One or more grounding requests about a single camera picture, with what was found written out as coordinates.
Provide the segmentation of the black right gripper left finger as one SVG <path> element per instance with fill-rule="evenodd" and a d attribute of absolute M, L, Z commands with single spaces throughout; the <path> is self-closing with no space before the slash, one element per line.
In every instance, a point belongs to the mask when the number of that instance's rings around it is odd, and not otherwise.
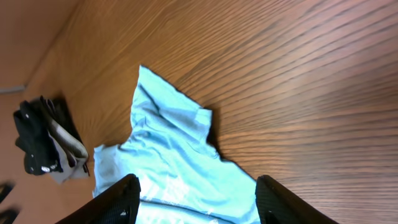
<path fill-rule="evenodd" d="M 140 192 L 139 179 L 128 174 L 57 224 L 135 224 Z"/>

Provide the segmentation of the light blue printed t-shirt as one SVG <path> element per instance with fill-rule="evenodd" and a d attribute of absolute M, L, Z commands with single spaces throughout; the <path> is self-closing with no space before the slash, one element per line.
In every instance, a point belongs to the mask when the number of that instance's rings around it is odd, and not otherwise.
<path fill-rule="evenodd" d="M 93 195 L 134 174 L 138 223 L 259 223 L 255 180 L 208 143 L 211 119 L 210 110 L 140 67 L 132 133 L 95 148 Z"/>

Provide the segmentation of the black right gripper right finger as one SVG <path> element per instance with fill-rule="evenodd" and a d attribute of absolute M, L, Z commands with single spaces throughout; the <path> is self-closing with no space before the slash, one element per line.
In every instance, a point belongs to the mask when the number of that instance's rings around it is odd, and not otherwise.
<path fill-rule="evenodd" d="M 269 175 L 256 180 L 256 206 L 261 224 L 336 224 Z"/>

